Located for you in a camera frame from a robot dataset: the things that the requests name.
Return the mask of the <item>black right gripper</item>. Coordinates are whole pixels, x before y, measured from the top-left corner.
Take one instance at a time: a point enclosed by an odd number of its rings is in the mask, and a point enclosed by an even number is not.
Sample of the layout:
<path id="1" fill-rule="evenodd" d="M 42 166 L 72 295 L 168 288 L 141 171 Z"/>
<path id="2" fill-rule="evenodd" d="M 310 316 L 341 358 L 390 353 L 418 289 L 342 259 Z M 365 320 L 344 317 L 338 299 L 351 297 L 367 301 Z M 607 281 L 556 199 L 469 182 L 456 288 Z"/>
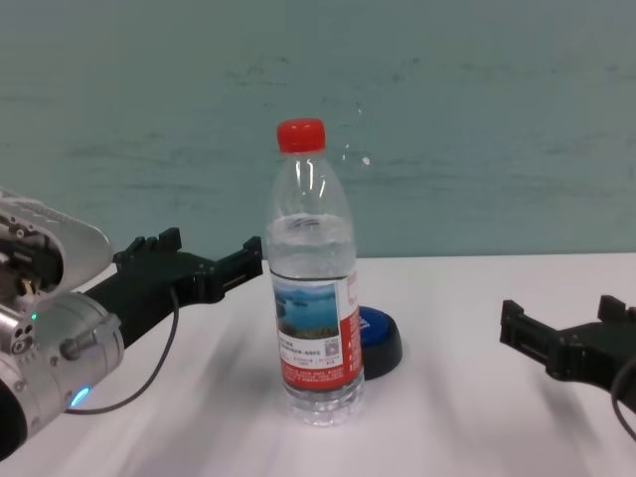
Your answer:
<path id="1" fill-rule="evenodd" d="M 597 318 L 601 322 L 558 330 L 507 299 L 502 303 L 500 342 L 544 365 L 557 381 L 610 392 L 619 371 L 635 357 L 635 307 L 602 295 Z"/>

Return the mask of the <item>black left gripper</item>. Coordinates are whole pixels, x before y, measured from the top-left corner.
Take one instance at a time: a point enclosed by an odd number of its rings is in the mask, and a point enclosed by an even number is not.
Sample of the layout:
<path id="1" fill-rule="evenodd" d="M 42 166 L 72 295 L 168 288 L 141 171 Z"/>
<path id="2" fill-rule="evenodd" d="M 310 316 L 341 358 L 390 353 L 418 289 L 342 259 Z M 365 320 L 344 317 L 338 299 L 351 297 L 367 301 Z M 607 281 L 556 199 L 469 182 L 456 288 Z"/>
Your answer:
<path id="1" fill-rule="evenodd" d="M 84 294 L 119 321 L 125 348 L 170 315 L 174 309 L 220 301 L 227 292 L 262 275 L 260 237 L 217 262 L 182 248 L 180 229 L 157 237 L 137 237 L 113 255 L 122 267 Z"/>

